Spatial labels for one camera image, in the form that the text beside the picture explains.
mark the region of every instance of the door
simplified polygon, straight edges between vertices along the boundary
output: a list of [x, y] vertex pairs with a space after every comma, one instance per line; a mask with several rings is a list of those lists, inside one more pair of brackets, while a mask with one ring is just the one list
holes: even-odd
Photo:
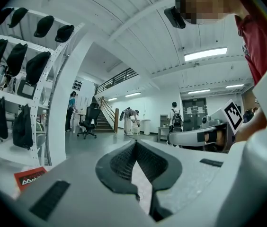
[[183, 131], [193, 131], [200, 128], [202, 118], [207, 115], [206, 99], [194, 98], [183, 100]]

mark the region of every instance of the metal railing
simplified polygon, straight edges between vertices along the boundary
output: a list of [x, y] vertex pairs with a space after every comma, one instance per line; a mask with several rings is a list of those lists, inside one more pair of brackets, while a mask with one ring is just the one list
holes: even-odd
[[138, 74], [131, 68], [126, 69], [125, 71], [122, 71], [118, 75], [114, 76], [110, 80], [104, 82], [102, 85], [97, 87], [96, 94], [105, 91], [106, 89], [109, 89], [123, 81], [126, 81], [130, 78], [133, 78], [137, 76]]
[[113, 111], [108, 103], [105, 101], [104, 97], [101, 97], [98, 99], [100, 102], [100, 109], [103, 111], [105, 110], [112, 122], [114, 123], [114, 131], [118, 132], [118, 123], [119, 123], [119, 109], [116, 108], [115, 111]]

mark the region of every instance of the red shirt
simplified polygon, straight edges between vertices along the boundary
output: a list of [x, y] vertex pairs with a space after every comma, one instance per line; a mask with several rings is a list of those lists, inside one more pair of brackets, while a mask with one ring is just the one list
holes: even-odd
[[256, 85], [267, 71], [267, 20], [252, 0], [240, 1], [249, 15], [244, 19], [235, 16], [235, 20], [246, 44], [242, 48]]

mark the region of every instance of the white shelving rack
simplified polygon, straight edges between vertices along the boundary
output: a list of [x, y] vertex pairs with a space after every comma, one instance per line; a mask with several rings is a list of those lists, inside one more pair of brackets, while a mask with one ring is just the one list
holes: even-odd
[[[29, 10], [27, 12], [28, 14], [31, 15], [36, 15], [38, 17], [38, 19], [47, 16], [47, 14], [43, 14], [37, 11], [33, 11], [33, 10]], [[62, 26], [63, 25], [69, 25], [69, 23], [66, 23], [60, 19], [55, 18], [55, 21], [60, 23]], [[27, 44], [28, 48], [33, 49], [37, 52], [46, 52], [49, 51], [51, 53], [51, 56], [47, 62], [47, 65], [44, 68], [44, 71], [38, 81], [38, 84], [36, 86], [36, 90], [33, 96], [33, 99], [28, 99], [28, 98], [24, 98], [18, 95], [13, 95], [7, 92], [3, 92], [0, 90], [0, 98], [2, 98], [4, 96], [5, 100], [19, 104], [19, 105], [28, 105], [30, 107], [30, 119], [31, 119], [31, 127], [32, 127], [32, 137], [33, 137], [33, 146], [30, 148], [30, 150], [24, 149], [24, 148], [20, 148], [17, 147], [15, 145], [13, 145], [12, 142], [12, 138], [10, 136], [11, 131], [9, 131], [9, 137], [4, 140], [3, 142], [0, 141], [0, 158], [3, 158], [5, 160], [9, 160], [12, 162], [16, 162], [16, 163], [20, 163], [20, 164], [25, 164], [25, 165], [29, 165], [29, 166], [40, 166], [40, 165], [44, 165], [44, 157], [45, 157], [45, 143], [43, 144], [42, 147], [40, 147], [39, 149], [37, 149], [37, 145], [36, 145], [36, 119], [37, 119], [37, 111], [38, 111], [38, 107], [44, 108], [48, 110], [48, 107], [46, 105], [41, 105], [39, 103], [40, 101], [40, 97], [41, 97], [41, 93], [42, 90], [46, 84], [46, 79], [47, 76], [50, 72], [50, 70], [53, 67], [56, 67], [57, 69], [60, 68], [60, 66], [63, 63], [63, 55], [64, 54], [70, 54], [73, 50], [73, 46], [74, 46], [74, 42], [77, 38], [78, 32], [81, 30], [81, 28], [83, 27], [83, 24], [78, 25], [77, 27], [75, 27], [72, 35], [70, 36], [70, 38], [68, 39], [68, 41], [64, 42], [64, 43], [60, 43], [55, 50], [53, 49], [49, 49], [49, 48], [45, 48], [43, 46], [37, 45], [35, 43], [32, 43], [30, 41], [24, 41], [21, 39], [17, 39], [15, 37], [12, 36], [6, 36], [6, 35], [0, 35], [0, 39], [5, 39], [8, 40], [9, 43], [12, 44]], [[39, 161], [39, 157], [38, 157], [38, 151], [41, 150], [42, 154], [41, 154], [41, 162]]]

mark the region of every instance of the man in red shirt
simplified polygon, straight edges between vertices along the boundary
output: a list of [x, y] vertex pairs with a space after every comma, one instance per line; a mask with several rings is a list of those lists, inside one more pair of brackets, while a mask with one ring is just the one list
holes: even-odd
[[[234, 15], [238, 34], [245, 44], [242, 46], [248, 61], [255, 85], [267, 71], [267, 19], [265, 13], [258, 7], [255, 0], [176, 0], [172, 10], [178, 23], [173, 26], [184, 28], [184, 22], [191, 24], [206, 24]], [[265, 115], [261, 108], [247, 124], [236, 134], [236, 142], [247, 140], [254, 132], [267, 126]], [[216, 144], [224, 146], [223, 132], [215, 132]], [[205, 141], [211, 142], [213, 137], [205, 134]]]

